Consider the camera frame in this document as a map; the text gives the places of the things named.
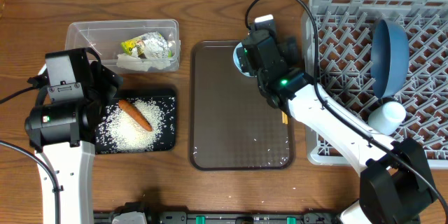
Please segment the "green yellow snack wrapper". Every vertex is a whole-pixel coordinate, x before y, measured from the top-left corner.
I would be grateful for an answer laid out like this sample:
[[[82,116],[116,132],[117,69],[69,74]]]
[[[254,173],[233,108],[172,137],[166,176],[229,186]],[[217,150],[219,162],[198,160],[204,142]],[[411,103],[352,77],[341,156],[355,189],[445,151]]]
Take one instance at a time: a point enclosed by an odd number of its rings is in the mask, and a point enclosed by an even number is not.
[[[140,56],[145,57],[145,55],[143,54],[143,51],[144,51],[143,35],[144,34],[122,42],[120,45],[121,45],[124,53],[126,53],[130,56],[133,56],[133,57],[140,57]]]

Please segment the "large blue plate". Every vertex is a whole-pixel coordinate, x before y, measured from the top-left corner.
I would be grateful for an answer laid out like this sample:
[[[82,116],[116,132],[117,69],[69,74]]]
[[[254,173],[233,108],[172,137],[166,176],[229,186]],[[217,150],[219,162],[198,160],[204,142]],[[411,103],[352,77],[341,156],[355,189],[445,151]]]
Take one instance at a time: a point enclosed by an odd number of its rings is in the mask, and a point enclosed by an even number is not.
[[[399,92],[405,84],[410,63],[404,28],[396,22],[380,20],[374,30],[370,59],[374,95],[382,99]]]

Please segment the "grey dishwasher rack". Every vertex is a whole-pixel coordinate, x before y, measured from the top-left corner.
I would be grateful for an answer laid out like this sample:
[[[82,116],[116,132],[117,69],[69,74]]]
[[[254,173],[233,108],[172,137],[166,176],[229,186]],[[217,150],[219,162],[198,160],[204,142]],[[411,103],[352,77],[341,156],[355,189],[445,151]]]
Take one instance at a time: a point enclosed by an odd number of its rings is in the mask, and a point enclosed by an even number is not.
[[[334,100],[361,120],[383,101],[374,95],[370,52],[377,23],[404,28],[409,69],[393,96],[406,110],[393,138],[423,146],[430,168],[447,168],[447,0],[309,0],[302,17],[305,68]]]

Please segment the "orange carrot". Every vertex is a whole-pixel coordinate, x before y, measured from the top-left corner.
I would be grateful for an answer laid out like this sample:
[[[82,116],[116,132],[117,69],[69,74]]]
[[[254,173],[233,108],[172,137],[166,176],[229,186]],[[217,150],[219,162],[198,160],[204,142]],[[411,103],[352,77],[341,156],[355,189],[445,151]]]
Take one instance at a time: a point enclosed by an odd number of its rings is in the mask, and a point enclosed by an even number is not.
[[[148,132],[152,132],[153,128],[143,114],[137,109],[136,106],[128,102],[127,100],[121,99],[118,102],[118,107],[126,112],[137,124],[144,128]]]

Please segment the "clear plastic bin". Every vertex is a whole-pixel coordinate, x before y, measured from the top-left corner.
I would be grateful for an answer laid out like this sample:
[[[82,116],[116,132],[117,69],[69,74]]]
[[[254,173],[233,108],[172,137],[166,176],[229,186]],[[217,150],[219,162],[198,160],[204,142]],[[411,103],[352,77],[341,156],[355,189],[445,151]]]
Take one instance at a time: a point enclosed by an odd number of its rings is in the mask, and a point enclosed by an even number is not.
[[[159,32],[167,40],[172,57],[164,60],[169,60],[171,65],[163,70],[150,68],[148,71],[118,67],[118,55],[124,53],[120,44],[148,32]],[[102,64],[117,74],[177,71],[181,49],[179,24],[173,19],[75,22],[69,25],[65,48],[92,48],[101,58]]]

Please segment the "white tissue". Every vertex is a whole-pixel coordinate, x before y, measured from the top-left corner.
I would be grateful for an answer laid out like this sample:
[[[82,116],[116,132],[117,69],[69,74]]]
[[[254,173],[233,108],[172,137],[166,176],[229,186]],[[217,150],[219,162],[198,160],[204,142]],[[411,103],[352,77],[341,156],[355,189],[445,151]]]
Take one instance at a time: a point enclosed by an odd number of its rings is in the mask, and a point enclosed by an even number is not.
[[[127,70],[148,71],[150,68],[156,68],[158,70],[166,69],[171,65],[171,62],[168,59],[141,59],[140,57],[133,57],[123,53],[118,55],[116,65]]]

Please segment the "light blue cup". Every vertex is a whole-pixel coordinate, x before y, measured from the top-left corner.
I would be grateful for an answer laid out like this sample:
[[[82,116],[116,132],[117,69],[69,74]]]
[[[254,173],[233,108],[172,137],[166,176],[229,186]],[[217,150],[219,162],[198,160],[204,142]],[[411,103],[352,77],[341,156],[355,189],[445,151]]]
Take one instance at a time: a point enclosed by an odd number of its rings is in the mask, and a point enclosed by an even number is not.
[[[389,101],[371,112],[367,124],[374,130],[391,135],[406,117],[404,106],[396,101]]]

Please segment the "brown serving tray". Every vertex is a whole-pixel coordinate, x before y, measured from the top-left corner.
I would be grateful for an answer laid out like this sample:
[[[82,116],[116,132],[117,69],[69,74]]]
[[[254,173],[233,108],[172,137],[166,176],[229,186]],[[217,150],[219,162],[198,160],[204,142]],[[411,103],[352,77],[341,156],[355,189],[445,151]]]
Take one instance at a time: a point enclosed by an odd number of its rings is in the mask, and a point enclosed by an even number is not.
[[[201,171],[285,169],[295,158],[293,124],[238,71],[236,46],[203,41],[192,49],[190,162]]]

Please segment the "small light blue bowl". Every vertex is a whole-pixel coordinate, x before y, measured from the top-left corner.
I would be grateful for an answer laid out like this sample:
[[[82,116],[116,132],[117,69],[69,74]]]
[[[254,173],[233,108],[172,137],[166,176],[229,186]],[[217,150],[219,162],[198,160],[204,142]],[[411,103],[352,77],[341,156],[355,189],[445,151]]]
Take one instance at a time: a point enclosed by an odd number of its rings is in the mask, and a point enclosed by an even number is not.
[[[237,56],[237,50],[238,50],[239,48],[242,48],[242,43],[238,43],[237,46],[235,47],[234,51],[233,51],[232,58],[233,58],[234,65],[236,66],[236,68],[238,69],[238,71],[239,71],[241,74],[243,74],[243,75],[246,76],[246,77],[252,78],[252,76],[249,74],[249,72],[243,72],[243,71],[242,71],[241,65],[240,65],[240,63],[239,63],[239,58],[238,58],[238,56]]]

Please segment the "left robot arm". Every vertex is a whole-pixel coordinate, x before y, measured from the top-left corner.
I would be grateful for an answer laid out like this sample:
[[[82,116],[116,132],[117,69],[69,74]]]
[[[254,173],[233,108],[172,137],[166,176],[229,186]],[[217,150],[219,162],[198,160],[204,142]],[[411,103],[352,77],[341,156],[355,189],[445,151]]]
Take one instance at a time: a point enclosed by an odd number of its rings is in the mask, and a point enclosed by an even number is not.
[[[93,223],[95,130],[123,79],[92,48],[45,55],[28,80],[38,90],[24,123],[38,159],[45,223]]]

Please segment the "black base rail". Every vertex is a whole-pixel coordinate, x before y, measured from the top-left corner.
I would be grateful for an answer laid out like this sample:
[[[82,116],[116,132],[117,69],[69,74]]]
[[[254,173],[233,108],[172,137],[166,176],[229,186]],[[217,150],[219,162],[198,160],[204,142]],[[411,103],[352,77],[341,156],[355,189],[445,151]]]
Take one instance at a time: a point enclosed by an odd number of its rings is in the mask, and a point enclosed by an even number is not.
[[[127,202],[113,211],[93,213],[95,223],[148,224],[338,224],[334,213],[223,213],[154,211],[143,202]]]

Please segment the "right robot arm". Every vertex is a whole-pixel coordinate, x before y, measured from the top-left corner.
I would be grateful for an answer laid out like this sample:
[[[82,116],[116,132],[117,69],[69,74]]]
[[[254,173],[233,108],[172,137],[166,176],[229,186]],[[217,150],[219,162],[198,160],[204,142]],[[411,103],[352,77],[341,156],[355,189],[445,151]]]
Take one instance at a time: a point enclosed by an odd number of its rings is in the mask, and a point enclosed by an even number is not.
[[[256,77],[271,107],[326,138],[360,176],[360,196],[339,214],[339,223],[411,223],[444,200],[422,147],[370,129],[329,97],[315,77],[292,65],[273,20],[248,25],[235,53],[240,71]]]

